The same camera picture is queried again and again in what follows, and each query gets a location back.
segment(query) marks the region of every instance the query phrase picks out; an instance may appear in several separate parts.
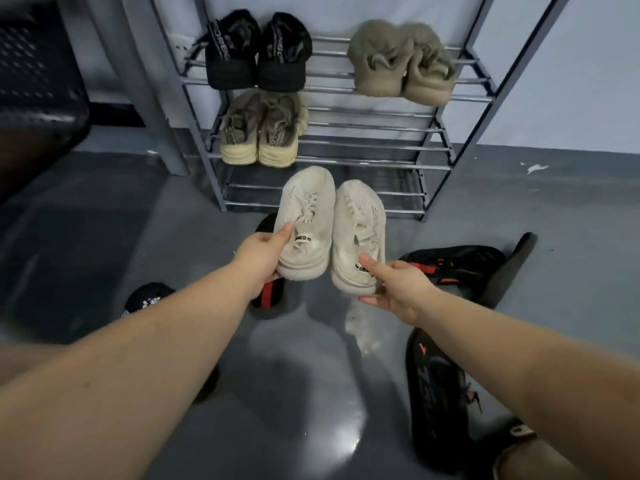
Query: hand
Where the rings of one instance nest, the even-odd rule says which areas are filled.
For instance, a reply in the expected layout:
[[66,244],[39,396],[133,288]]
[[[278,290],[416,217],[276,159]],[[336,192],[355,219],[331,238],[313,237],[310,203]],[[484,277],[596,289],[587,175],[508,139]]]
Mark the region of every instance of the hand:
[[250,282],[251,298],[260,295],[265,283],[277,280],[276,266],[280,253],[291,238],[292,224],[284,224],[276,233],[256,232],[247,237],[236,251],[231,266]]
[[360,300],[395,314],[404,323],[417,326],[420,300],[426,293],[437,290],[429,279],[404,261],[384,264],[361,254],[360,263],[383,283],[376,295],[361,296]]

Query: black shoe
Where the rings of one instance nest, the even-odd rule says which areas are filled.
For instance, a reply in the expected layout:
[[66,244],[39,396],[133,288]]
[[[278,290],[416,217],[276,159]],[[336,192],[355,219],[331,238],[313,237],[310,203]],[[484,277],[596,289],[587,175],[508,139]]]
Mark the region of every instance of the black shoe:
[[418,267],[437,285],[468,289],[471,301],[494,309],[537,241],[536,234],[524,234],[508,258],[489,246],[455,246],[413,251],[400,260]]
[[[256,232],[273,232],[276,226],[277,214],[269,214],[258,225]],[[282,299],[284,294],[284,278],[279,278],[270,283],[265,284],[257,298],[251,300],[256,308],[271,308],[276,306]]]
[[211,32],[212,36],[205,38],[209,85],[220,91],[254,87],[260,26],[249,10],[235,10],[222,20],[214,20]]
[[[164,283],[147,283],[146,285],[142,285],[127,298],[122,318],[148,306],[155,305],[158,301],[162,300],[162,298],[166,298],[174,292],[174,289],[169,288],[169,286]],[[198,404],[208,398],[218,385],[218,379],[220,379],[220,370],[218,366],[215,366],[193,403]]]
[[[413,449],[428,468],[454,474],[470,444],[465,373],[418,328],[409,336],[405,361]],[[477,393],[472,397],[477,400]]]
[[295,16],[274,14],[262,32],[258,87],[276,93],[301,91],[312,50],[311,35]]
[[514,446],[533,441],[538,436],[521,420],[514,418],[497,432],[483,438],[471,446],[467,466],[469,480],[494,480],[494,471],[500,471],[500,464],[506,453]]

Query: person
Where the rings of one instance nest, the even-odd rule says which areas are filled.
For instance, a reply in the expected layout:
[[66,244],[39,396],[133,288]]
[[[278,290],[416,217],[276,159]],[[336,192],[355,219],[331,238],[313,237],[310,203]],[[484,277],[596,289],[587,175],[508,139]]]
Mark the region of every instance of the person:
[[[0,477],[139,478],[171,435],[276,264],[292,225],[243,241],[226,266],[70,346],[0,351]],[[364,303],[426,331],[584,472],[640,476],[640,368],[439,290],[400,261],[360,263]]]

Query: person's right arm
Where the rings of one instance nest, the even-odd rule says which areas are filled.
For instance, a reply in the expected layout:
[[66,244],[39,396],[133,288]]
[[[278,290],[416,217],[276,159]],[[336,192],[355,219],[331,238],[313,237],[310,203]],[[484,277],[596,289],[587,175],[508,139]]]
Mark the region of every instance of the person's right arm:
[[407,263],[360,262],[385,285],[363,302],[426,331],[574,465],[596,477],[640,478],[637,361],[441,291]]

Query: person's left hand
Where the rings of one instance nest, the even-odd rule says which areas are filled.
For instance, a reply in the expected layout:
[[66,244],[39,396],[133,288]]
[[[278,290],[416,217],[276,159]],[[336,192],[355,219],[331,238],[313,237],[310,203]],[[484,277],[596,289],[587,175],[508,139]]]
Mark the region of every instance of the person's left hand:
[[256,232],[247,237],[236,251],[231,265],[235,266],[251,282],[251,298],[260,295],[262,286],[280,276],[276,273],[276,266],[280,253],[291,238],[292,224],[276,233]]

